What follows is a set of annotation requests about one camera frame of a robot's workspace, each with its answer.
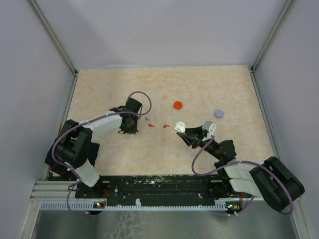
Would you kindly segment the white earbud charging case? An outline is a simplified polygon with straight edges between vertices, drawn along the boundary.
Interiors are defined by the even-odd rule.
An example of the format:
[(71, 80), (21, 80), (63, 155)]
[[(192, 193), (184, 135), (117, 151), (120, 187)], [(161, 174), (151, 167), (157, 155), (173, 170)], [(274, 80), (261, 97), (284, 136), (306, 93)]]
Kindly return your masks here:
[(186, 130), (186, 124), (184, 122), (177, 122), (174, 126), (174, 129), (177, 131), (177, 132), (181, 132), (181, 133), (185, 133), (185, 130)]

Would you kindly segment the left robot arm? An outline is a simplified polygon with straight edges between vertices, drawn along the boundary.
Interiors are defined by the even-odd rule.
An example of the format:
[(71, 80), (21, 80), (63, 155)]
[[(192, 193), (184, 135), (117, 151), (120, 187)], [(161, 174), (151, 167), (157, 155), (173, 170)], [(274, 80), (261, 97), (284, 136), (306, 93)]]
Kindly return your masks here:
[(104, 191), (100, 175), (89, 161), (92, 138), (118, 129), (119, 134), (135, 134), (143, 105), (129, 98), (124, 106), (112, 108), (105, 114), (86, 121), (67, 120), (52, 146), (53, 160), (70, 170), (86, 185), (86, 192), (94, 198)]

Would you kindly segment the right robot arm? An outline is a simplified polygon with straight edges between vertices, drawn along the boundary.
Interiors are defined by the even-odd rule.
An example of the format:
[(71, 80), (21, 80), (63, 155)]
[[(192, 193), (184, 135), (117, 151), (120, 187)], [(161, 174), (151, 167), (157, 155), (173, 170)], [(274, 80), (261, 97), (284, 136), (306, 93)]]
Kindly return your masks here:
[[(262, 163), (237, 159), (232, 140), (215, 141), (216, 125), (211, 121), (194, 128), (178, 122), (174, 129), (187, 146), (200, 149), (191, 163), (192, 172), (197, 176), (218, 173), (225, 182), (223, 193), (228, 197), (247, 193), (253, 198), (262, 198), (273, 210), (288, 216), (295, 209), (294, 201), (305, 193), (301, 181), (277, 157), (271, 156)], [(214, 170), (195, 171), (195, 163), (202, 152), (217, 159)]]

